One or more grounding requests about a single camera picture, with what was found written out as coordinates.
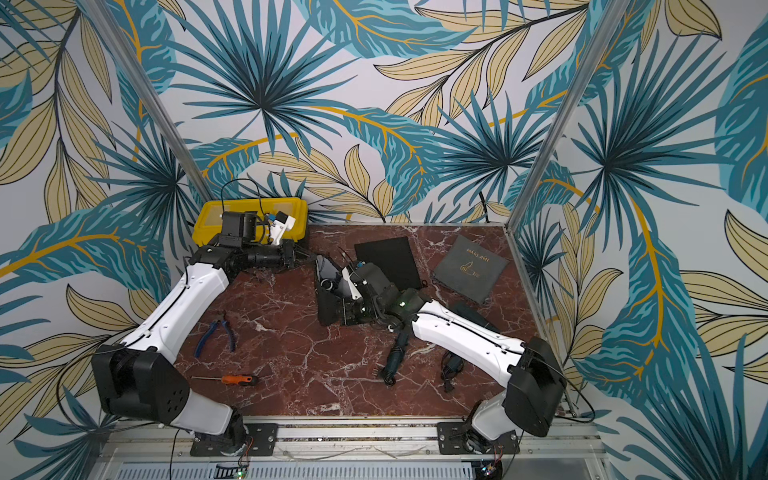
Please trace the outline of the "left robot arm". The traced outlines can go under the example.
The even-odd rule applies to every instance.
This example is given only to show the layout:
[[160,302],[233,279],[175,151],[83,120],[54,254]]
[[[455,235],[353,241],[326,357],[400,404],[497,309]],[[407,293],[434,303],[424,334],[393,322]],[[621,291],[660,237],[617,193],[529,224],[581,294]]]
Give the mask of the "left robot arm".
[[237,275],[252,268],[291,268],[294,243],[284,236],[297,219],[284,212],[222,215],[222,230],[191,257],[181,279],[124,340],[91,358],[104,412],[170,425],[234,449],[246,428],[235,408],[190,387],[174,363],[187,336]]

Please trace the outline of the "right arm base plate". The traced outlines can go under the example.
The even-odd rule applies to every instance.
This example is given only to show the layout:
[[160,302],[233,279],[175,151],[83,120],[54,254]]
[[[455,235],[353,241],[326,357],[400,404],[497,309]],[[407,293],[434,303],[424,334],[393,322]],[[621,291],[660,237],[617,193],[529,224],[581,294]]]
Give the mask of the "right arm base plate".
[[442,455],[512,455],[520,451],[520,436],[515,430],[488,440],[466,422],[439,422],[436,429]]

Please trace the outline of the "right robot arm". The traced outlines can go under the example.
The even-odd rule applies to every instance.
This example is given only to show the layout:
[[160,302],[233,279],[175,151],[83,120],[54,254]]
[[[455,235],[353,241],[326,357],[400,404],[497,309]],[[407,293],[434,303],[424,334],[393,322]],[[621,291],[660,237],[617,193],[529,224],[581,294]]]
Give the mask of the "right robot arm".
[[344,267],[338,282],[351,312],[344,319],[385,326],[397,334],[382,369],[387,384],[412,338],[436,344],[471,363],[504,390],[479,402],[451,439],[481,452],[503,438],[548,435],[567,386],[550,345],[539,337],[507,337],[451,311],[416,289],[399,290],[372,263]]

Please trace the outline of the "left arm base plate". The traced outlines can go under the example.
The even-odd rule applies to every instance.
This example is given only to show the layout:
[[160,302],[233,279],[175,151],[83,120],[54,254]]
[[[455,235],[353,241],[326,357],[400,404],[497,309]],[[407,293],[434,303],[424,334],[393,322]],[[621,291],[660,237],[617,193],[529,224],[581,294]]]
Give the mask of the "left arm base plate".
[[192,457],[269,457],[277,440],[277,423],[246,423],[222,435],[196,434]]

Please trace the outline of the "black hair dryer pouch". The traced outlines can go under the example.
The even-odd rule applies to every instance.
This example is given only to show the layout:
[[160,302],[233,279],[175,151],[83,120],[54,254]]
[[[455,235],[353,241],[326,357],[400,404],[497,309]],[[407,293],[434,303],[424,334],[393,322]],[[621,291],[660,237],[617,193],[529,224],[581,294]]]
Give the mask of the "black hair dryer pouch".
[[344,298],[339,290],[343,269],[326,256],[315,257],[317,318],[321,326],[335,323],[351,326],[364,323],[363,299],[352,301]]

